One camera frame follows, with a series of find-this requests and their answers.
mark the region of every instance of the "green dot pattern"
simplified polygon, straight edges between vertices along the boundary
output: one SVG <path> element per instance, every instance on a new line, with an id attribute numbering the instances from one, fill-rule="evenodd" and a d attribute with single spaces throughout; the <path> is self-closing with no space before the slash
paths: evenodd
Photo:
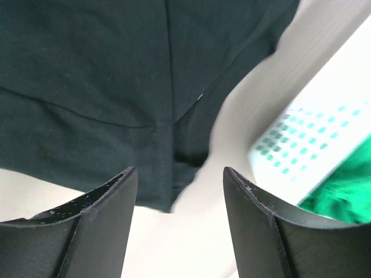
<path id="1" fill-rule="evenodd" d="M 310 163 L 315 163 L 332 140 L 337 139 L 342 130 L 346 132 L 346 127 L 361 112 L 361 109 L 345 105 L 335 107 L 332 115 L 304 108 L 291 109 L 273 125 L 255 150 L 293 181 L 296 171 L 305 171 Z"/>

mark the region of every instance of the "green cloth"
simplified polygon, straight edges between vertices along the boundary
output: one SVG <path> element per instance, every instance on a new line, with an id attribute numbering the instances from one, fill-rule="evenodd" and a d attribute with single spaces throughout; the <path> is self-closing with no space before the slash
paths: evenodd
<path id="1" fill-rule="evenodd" d="M 343 222 L 371 222 L 371 137 L 299 206 Z"/>

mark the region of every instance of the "fabric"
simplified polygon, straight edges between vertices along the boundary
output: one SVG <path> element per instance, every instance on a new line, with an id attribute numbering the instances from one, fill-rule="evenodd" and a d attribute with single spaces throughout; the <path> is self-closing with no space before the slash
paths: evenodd
<path id="1" fill-rule="evenodd" d="M 300 205 L 336 220 L 371 222 L 371 137 Z"/>
<path id="2" fill-rule="evenodd" d="M 137 205 L 170 211 L 298 4 L 1 0 L 0 167 L 88 191 L 135 166 Z"/>

